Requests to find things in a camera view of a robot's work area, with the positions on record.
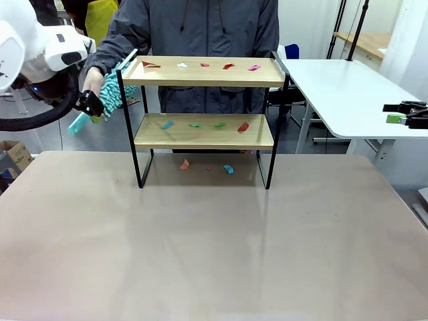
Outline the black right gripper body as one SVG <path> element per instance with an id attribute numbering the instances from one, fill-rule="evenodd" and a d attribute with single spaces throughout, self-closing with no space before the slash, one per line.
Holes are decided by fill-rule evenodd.
<path id="1" fill-rule="evenodd" d="M 410 129 L 428 129 L 427 108 L 413 110 L 408 115 L 408 127 Z"/>

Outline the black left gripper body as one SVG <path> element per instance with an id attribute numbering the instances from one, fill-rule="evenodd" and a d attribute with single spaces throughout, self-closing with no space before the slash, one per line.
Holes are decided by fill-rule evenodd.
<path id="1" fill-rule="evenodd" d="M 13 89 L 25 89 L 37 101 L 46 104 L 72 103 L 70 90 L 71 72 L 58 72 L 52 78 L 42 82 L 31 82 L 24 75 L 19 74 L 13 82 Z"/>

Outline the person's right hand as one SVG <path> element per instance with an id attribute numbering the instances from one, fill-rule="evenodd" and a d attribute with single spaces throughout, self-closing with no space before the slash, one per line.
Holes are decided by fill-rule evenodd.
<path id="1" fill-rule="evenodd" d="M 104 75 L 98 67 L 91 67 L 86 74 L 82 91 L 90 90 L 98 98 L 100 97 L 100 91 L 104 85 Z"/>

